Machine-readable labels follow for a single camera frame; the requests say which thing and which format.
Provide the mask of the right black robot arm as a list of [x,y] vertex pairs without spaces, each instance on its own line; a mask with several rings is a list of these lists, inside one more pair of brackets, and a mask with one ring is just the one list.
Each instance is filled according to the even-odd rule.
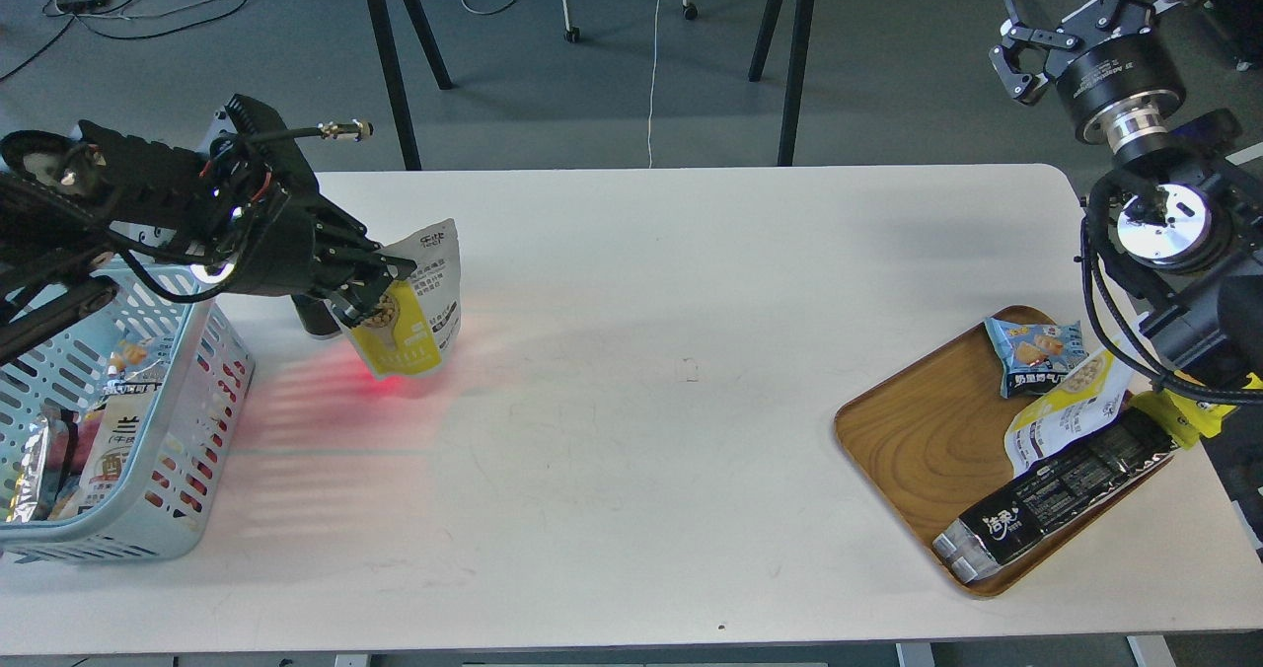
[[1103,274],[1151,315],[1119,358],[1159,390],[1207,406],[1259,406],[1260,181],[1228,159],[1239,136],[1228,110],[1173,128],[1186,99],[1159,14],[1195,0],[1087,0],[1056,25],[1028,23],[1018,1],[993,47],[1012,100],[1055,91],[1111,169],[1082,197],[1079,265],[1087,320]]

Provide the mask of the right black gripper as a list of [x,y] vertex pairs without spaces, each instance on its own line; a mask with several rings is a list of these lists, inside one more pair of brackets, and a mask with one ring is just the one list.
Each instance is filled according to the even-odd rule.
[[[1087,3],[1087,25],[1096,32],[1146,32],[1162,11],[1195,1],[1095,0]],[[1084,49],[1082,37],[1005,20],[989,57],[1015,104],[1037,105],[1056,82],[1082,144],[1129,147],[1168,135],[1164,119],[1183,105],[1186,88],[1159,37],[1123,35]]]

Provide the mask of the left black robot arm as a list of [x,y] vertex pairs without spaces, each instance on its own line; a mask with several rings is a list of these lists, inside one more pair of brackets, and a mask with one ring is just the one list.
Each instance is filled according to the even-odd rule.
[[371,124],[288,128],[275,109],[232,96],[198,150],[77,123],[71,136],[3,138],[3,363],[104,309],[119,256],[163,299],[290,297],[304,326],[356,327],[416,261],[320,195],[297,141],[361,141]]

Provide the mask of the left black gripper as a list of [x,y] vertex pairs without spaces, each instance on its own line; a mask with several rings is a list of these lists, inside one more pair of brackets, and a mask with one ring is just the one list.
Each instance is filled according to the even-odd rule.
[[[275,195],[249,208],[241,245],[212,267],[212,284],[261,297],[325,298],[333,320],[357,327],[375,315],[414,259],[386,258],[368,227],[321,195]],[[352,265],[346,280],[341,267]]]

